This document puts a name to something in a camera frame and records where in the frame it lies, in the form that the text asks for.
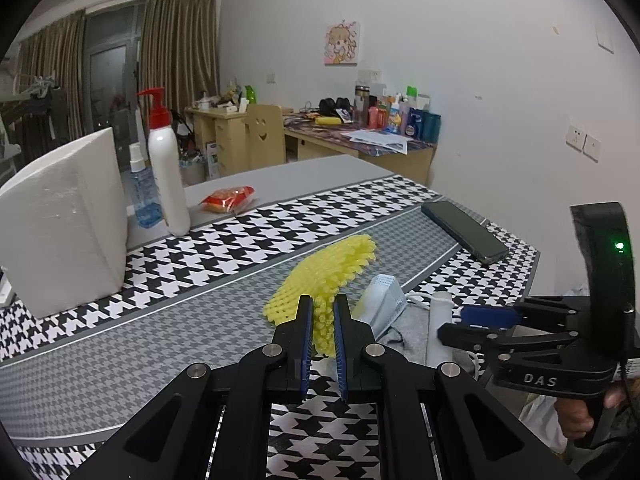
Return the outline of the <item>person's right hand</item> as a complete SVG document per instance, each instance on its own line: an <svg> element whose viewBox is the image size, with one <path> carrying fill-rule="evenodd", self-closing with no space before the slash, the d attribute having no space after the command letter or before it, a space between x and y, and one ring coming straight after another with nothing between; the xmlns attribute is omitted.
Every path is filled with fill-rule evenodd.
<svg viewBox="0 0 640 480"><path fill-rule="evenodd" d="M594 441L590 446L592 450L603 448L605 441L622 436L628 431L626 393L621 382L616 382L605 393L603 408L605 411L611 411L614 416L608 427L608 432L602 434L602 438L599 441ZM598 424L591 415L587 403L583 400L558 399L554 402L554 409L558 415L562 434L571 446L574 446L577 441L584 440L593 427Z"/></svg>

